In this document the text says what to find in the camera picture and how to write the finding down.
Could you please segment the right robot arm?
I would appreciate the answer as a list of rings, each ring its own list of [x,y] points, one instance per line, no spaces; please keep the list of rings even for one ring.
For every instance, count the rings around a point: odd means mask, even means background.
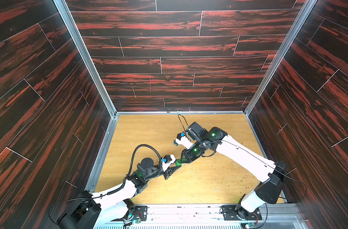
[[[175,145],[185,147],[177,165],[192,163],[210,149],[227,156],[258,179],[259,184],[244,195],[235,208],[239,218],[246,219],[265,203],[277,203],[284,184],[285,163],[276,163],[256,154],[217,127],[207,131],[195,124],[177,135]]]

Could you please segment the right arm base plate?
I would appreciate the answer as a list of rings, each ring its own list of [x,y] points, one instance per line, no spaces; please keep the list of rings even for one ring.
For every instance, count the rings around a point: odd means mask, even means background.
[[[254,212],[248,212],[243,207],[237,207],[237,205],[222,205],[220,207],[220,213],[223,215],[225,221],[261,221],[262,215],[259,208]]]

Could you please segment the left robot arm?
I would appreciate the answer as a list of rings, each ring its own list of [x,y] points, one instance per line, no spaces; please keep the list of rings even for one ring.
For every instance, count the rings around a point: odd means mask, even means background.
[[[151,179],[160,176],[169,179],[181,166],[182,162],[174,155],[160,159],[158,165],[151,158],[144,158],[122,184],[93,194],[85,190],[71,199],[57,225],[61,229],[97,229],[116,219],[131,221],[135,207],[131,198],[142,193]]]

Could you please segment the green paint jar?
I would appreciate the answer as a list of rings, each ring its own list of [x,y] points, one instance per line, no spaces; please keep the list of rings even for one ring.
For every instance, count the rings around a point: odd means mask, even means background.
[[[177,159],[176,161],[175,161],[175,165],[177,166],[177,167],[180,167],[180,166],[182,166],[182,162],[179,160],[179,159]]]

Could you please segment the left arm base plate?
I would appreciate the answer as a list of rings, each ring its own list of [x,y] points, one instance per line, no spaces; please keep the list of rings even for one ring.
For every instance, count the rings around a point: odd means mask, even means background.
[[[147,220],[148,206],[134,205],[128,208],[124,215],[120,218],[115,218],[112,221],[125,221],[132,223],[140,223]]]

